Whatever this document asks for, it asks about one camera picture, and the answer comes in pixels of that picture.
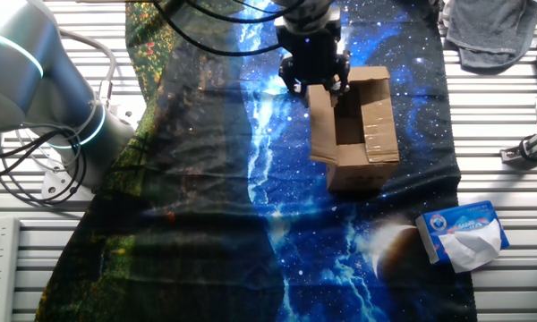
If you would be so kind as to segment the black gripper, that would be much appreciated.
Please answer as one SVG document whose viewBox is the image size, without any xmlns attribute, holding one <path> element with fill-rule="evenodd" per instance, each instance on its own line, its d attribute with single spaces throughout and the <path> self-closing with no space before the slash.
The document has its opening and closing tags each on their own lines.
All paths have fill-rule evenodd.
<svg viewBox="0 0 537 322">
<path fill-rule="evenodd" d="M 340 18 L 329 17 L 317 29 L 308 32 L 293 30 L 286 24 L 284 18 L 275 22 L 278 44 L 289 52 L 283 56 L 278 69 L 288 94 L 299 99 L 303 107 L 308 107 L 308 85 L 330 86 L 331 105 L 336 106 L 339 98 L 350 89 L 351 53 L 349 50 L 341 54 L 337 52 Z"/>
</svg>

